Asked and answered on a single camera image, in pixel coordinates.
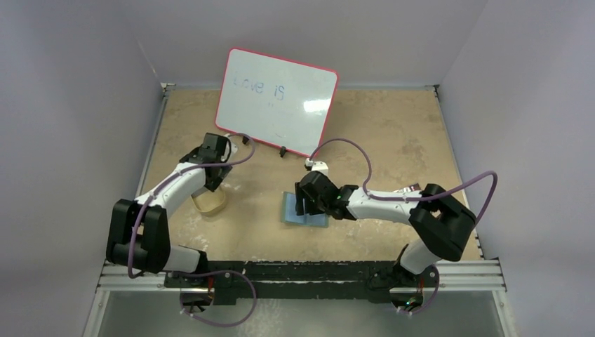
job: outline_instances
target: metal frame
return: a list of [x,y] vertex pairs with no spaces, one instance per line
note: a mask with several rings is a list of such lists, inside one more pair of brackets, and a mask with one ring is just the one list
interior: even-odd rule
[[[142,190],[142,186],[145,184],[146,172],[149,168],[157,134],[163,115],[165,112],[166,104],[169,99],[169,95],[175,90],[175,84],[168,84],[164,88],[163,101],[161,103],[161,109],[159,111],[159,120],[155,126],[153,132],[152,144],[145,161],[144,168],[142,170],[136,195],[139,195]],[[421,90],[433,91],[436,96],[436,103],[440,108],[440,103],[436,95],[434,87],[424,87]],[[463,198],[465,204],[467,203],[467,196],[463,191]],[[505,337],[517,337],[519,332],[517,331],[514,324],[514,317],[510,304],[506,297],[506,284],[504,282],[504,276],[502,274],[502,268],[498,260],[484,260],[483,251],[481,249],[481,243],[477,232],[473,231],[481,260],[470,260],[460,262],[448,262],[440,261],[437,263],[438,270],[440,272],[440,291],[491,291],[498,318],[502,325],[502,330]],[[110,293],[112,291],[180,291],[179,288],[165,288],[163,282],[165,280],[165,273],[150,274],[147,273],[137,279],[129,279],[126,267],[120,265],[113,265],[105,262],[101,276],[99,278],[97,290],[95,292],[95,298],[93,300],[93,307],[89,314],[87,325],[83,337],[95,337],[98,336],[105,314],[105,308],[109,301]],[[415,289],[392,289],[391,292],[411,292]],[[184,289],[184,292],[197,292],[206,293],[205,288],[193,288]]]

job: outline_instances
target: wooden tabletop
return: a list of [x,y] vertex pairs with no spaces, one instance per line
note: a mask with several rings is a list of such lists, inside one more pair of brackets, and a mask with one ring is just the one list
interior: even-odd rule
[[[219,91],[171,93],[149,163],[143,192],[163,180],[206,132],[215,127]],[[431,91],[338,91],[324,139],[343,137],[360,144],[373,165],[371,190],[397,190],[419,183],[445,188],[460,184],[439,106]],[[235,159],[249,153],[239,140]],[[361,185],[367,175],[362,155],[347,143],[334,142],[317,157],[329,165],[337,185]],[[202,216],[189,198],[170,216],[173,244],[207,251],[211,260],[394,260],[418,238],[413,228],[381,220],[329,220],[328,228],[282,223],[283,192],[306,171],[304,157],[257,144],[254,157],[234,167],[222,188],[227,206],[216,216]],[[455,195],[462,201],[462,195]],[[479,259],[475,238],[464,260]]]

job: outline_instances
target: wall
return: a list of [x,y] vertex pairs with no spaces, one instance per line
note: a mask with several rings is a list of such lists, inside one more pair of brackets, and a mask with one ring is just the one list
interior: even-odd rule
[[593,31],[593,1],[490,0],[439,91],[462,177],[500,174],[478,231],[524,336],[595,336]]
[[80,336],[161,87],[111,0],[0,1],[0,326]]
[[337,70],[342,86],[444,78],[487,0],[121,0],[162,82],[221,86],[251,48]]

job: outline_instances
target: table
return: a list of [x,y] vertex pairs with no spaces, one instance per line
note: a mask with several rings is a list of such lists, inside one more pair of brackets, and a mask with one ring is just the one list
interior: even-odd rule
[[[199,146],[215,127],[219,91],[176,89],[171,92],[145,176],[142,192],[169,174],[179,159]],[[433,91],[339,90],[331,106],[324,139],[348,138],[370,156],[371,190],[396,190],[419,183],[446,189],[460,184],[441,112]],[[242,146],[235,159],[249,153]],[[334,220],[328,228],[281,222],[284,191],[306,171],[304,157],[257,144],[254,157],[234,167],[222,188],[228,204],[212,218],[201,216],[189,198],[170,217],[173,244],[207,251],[210,260],[394,260],[418,238],[413,228],[381,220]],[[334,142],[317,157],[337,185],[361,185],[367,175],[362,155],[347,143]],[[455,195],[463,201],[463,195]],[[463,260],[480,259],[475,236]]]

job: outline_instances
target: gray wall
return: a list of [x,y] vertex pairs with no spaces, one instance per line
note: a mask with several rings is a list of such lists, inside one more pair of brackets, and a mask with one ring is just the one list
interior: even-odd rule
[[524,336],[595,336],[594,32],[593,1],[490,0],[440,90],[462,177],[500,173],[478,231]]
[[487,0],[121,0],[162,82],[221,86],[251,48],[337,70],[342,86],[439,83]]
[[80,336],[161,88],[112,0],[0,1],[0,329]]

